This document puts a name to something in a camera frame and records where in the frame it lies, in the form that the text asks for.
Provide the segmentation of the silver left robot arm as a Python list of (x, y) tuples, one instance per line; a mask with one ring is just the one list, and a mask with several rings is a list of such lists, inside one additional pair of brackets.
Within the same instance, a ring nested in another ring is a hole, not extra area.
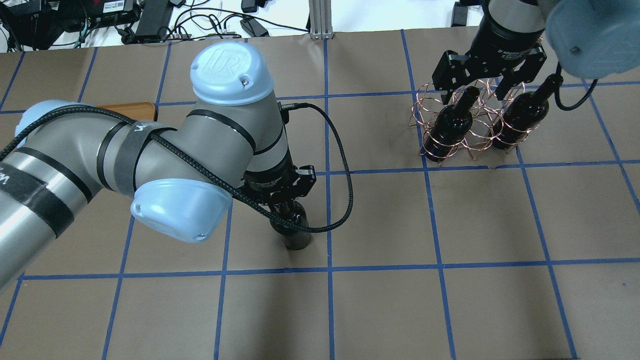
[(103, 189), (132, 199), (145, 226), (186, 243), (209, 239), (233, 199), (284, 236), (307, 231), (297, 203), (316, 181), (295, 166), (262, 54), (225, 41), (189, 69), (198, 100), (179, 128), (64, 100), (30, 107), (1, 151), (1, 289), (59, 238)]

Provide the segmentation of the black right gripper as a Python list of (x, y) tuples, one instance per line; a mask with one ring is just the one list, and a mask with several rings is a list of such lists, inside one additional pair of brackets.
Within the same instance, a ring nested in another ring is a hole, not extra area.
[(546, 63), (541, 43), (544, 28), (518, 32), (496, 22), (482, 22), (470, 48), (459, 54), (446, 50), (432, 73), (437, 91), (452, 93), (476, 80), (501, 77), (498, 91), (530, 84)]

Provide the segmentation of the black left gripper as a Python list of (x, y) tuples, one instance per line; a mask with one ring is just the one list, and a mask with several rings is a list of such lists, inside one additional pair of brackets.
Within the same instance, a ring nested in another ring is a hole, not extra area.
[(242, 194), (261, 205), (285, 203), (308, 196), (316, 182), (313, 165), (286, 162), (266, 171), (245, 171)]

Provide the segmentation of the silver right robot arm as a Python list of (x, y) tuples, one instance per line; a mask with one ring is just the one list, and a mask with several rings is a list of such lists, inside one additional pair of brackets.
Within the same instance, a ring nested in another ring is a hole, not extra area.
[(501, 77), (501, 100), (532, 82), (547, 59), (541, 38), (570, 76), (602, 79), (639, 66), (637, 0), (483, 0), (481, 7), (469, 50), (445, 51), (432, 73), (444, 103), (480, 79)]

